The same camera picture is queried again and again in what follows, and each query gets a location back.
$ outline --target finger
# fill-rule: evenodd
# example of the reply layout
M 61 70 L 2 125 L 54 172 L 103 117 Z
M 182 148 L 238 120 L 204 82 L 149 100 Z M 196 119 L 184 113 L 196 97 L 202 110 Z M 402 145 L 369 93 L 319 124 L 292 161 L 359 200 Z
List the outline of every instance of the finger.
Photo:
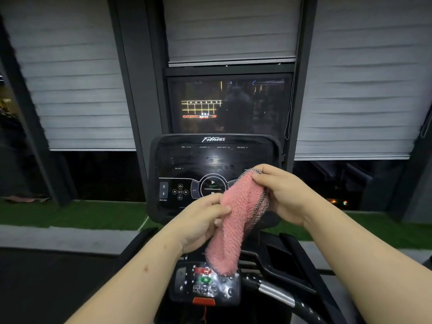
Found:
M 208 196 L 203 196 L 202 198 L 198 199 L 195 202 L 200 207 L 217 205 L 221 202 L 222 196 L 223 196 L 222 193 L 209 194 Z
M 222 225 L 222 218 L 216 218 L 214 221 L 215 227 Z
M 231 212 L 230 207 L 222 206 L 222 205 L 213 205 L 210 207 L 207 207 L 200 216 L 203 219 L 208 220 L 209 222 L 212 222 L 214 219 L 218 217 L 222 217 L 224 215 L 227 215 Z
M 265 187 L 268 187 L 272 190 L 276 190 L 279 187 L 280 178 L 278 176 L 256 173 L 252 175 L 252 178 L 258 184 L 264 185 Z
M 259 171 L 262 171 L 264 174 L 274 175 L 274 176 L 285 176 L 288 174 L 288 172 L 284 171 L 283 169 L 274 167 L 269 164 L 259 164 L 254 167 L 255 169 L 258 169 Z

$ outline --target artificial grass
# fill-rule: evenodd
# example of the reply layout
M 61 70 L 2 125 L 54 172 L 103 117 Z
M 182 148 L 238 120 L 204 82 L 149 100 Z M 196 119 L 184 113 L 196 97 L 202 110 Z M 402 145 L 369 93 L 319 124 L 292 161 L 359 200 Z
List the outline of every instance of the artificial grass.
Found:
M 145 203 L 76 201 L 9 204 L 0 201 L 0 224 L 78 229 L 137 230 L 147 218 Z
M 395 248 L 432 249 L 432 225 L 396 223 L 384 213 L 349 212 L 348 215 Z M 0 224 L 4 225 L 137 230 L 146 218 L 145 203 L 78 201 L 58 208 L 52 202 L 9 204 L 0 201 Z M 149 227 L 162 226 L 149 218 L 143 229 Z M 304 228 L 286 222 L 265 231 L 288 233 L 298 240 L 311 241 Z

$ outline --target fitness logo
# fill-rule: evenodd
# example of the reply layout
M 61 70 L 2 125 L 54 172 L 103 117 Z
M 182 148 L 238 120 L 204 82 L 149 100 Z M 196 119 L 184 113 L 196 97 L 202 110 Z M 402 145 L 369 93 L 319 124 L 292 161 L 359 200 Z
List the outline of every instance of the fitness logo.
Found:
M 224 137 L 219 137 L 219 136 L 206 136 L 202 141 L 202 142 L 216 142 L 216 141 L 225 141 Z

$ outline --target treadmill console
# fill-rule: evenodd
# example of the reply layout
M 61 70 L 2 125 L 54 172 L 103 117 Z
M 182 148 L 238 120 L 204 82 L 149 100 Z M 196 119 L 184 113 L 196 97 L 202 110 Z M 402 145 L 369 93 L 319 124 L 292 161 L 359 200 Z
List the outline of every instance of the treadmill console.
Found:
M 245 169 L 267 163 L 280 167 L 273 136 L 253 134 L 168 134 L 151 146 L 150 218 L 166 223 L 192 201 L 224 193 Z

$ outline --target forearm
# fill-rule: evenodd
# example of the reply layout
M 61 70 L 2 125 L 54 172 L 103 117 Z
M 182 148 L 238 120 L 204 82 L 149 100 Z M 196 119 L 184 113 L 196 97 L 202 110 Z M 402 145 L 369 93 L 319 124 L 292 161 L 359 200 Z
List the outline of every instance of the forearm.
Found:
M 369 324 L 430 323 L 432 272 L 325 200 L 305 228 Z
M 181 252 L 162 229 L 67 323 L 152 323 Z

